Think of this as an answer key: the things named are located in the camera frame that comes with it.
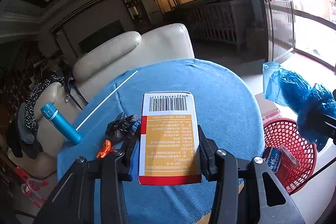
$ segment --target barcode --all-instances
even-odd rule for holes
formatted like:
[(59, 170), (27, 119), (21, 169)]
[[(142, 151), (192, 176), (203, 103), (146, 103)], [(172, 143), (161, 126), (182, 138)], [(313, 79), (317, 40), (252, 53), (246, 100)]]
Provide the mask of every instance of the barcode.
[(165, 97), (149, 99), (149, 111), (187, 110), (187, 101), (183, 97)]

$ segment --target white leather sofa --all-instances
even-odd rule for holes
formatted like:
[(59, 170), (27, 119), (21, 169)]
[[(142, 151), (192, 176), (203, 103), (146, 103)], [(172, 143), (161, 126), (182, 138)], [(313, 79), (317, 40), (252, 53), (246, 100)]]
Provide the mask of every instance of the white leather sofa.
[[(77, 61), (73, 67), (73, 77), (81, 94), (90, 101), (107, 83), (126, 70), (180, 58), (194, 58), (194, 52), (186, 27), (176, 23), (143, 35), (132, 31), (108, 40)], [(85, 106), (81, 97), (75, 93), (73, 96), (79, 104)], [(44, 178), (56, 171), (56, 156), (64, 141), (63, 135), (40, 111), (47, 102), (53, 102), (70, 123), (80, 112), (73, 101), (66, 99), (60, 83), (48, 86), (37, 100), (34, 107), (39, 121), (37, 138), (44, 152), (36, 160), (32, 160), (25, 154), (23, 158), (16, 158), (9, 149), (8, 157), (38, 178)]]
[(7, 155), (14, 164), (38, 178), (45, 178), (56, 171), (56, 156), (64, 142), (64, 136), (41, 112), (41, 108), (48, 102), (52, 102), (70, 123), (75, 120), (80, 112), (80, 108), (73, 101), (66, 99), (66, 93), (61, 83), (52, 83), (42, 92), (34, 107), (34, 114), (39, 122), (37, 139), (42, 145), (43, 152), (36, 160), (33, 160), (23, 151), (23, 157), (17, 158), (10, 148), (7, 150)]
[(77, 88), (89, 102), (126, 70), (181, 58), (194, 58), (194, 51), (186, 27), (175, 23), (143, 35), (126, 32), (114, 37), (78, 60), (72, 72)]

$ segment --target polka dot scarf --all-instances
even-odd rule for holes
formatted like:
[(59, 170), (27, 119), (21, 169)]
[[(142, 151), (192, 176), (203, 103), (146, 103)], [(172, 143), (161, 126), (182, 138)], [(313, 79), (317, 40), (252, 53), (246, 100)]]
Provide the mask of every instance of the polka dot scarf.
[(25, 124), (26, 127), (29, 128), (31, 131), (38, 131), (39, 129), (39, 122), (36, 120), (34, 115), (35, 103), (40, 97), (41, 93), (47, 88), (47, 86), (55, 82), (60, 82), (61, 84), (63, 84), (64, 77), (51, 75), (48, 79), (39, 82), (28, 95), (26, 101)]

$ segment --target black plastic bag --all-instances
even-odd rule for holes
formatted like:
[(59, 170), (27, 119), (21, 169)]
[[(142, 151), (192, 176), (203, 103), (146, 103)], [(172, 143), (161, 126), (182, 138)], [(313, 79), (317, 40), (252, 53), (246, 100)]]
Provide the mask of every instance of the black plastic bag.
[(132, 126), (138, 121), (138, 115), (125, 116), (125, 112), (121, 112), (113, 122), (107, 125), (105, 134), (109, 137), (112, 145), (120, 143), (129, 134), (134, 134)]

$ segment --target blue tablecloth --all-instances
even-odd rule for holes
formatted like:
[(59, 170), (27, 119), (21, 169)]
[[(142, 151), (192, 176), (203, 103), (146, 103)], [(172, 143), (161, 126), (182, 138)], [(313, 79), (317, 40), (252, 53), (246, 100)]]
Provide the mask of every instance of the blue tablecloth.
[[(198, 124), (206, 137), (215, 140), (236, 157), (250, 160), (264, 149), (263, 124), (254, 96), (245, 83), (230, 70), (204, 60), (180, 59), (139, 67), (119, 75), (102, 89), (79, 114), (76, 128), (135, 70), (139, 70), (83, 124), (83, 139), (77, 146), (66, 141), (58, 154), (60, 179), (77, 156), (95, 159), (105, 140), (109, 122), (124, 111), (141, 116), (142, 98), (147, 91), (185, 90), (194, 95)], [(138, 153), (135, 152), (135, 177), (124, 182), (130, 224), (189, 224), (211, 211), (215, 182), (181, 186), (139, 185)], [(96, 182), (95, 223), (100, 223), (100, 182)]]

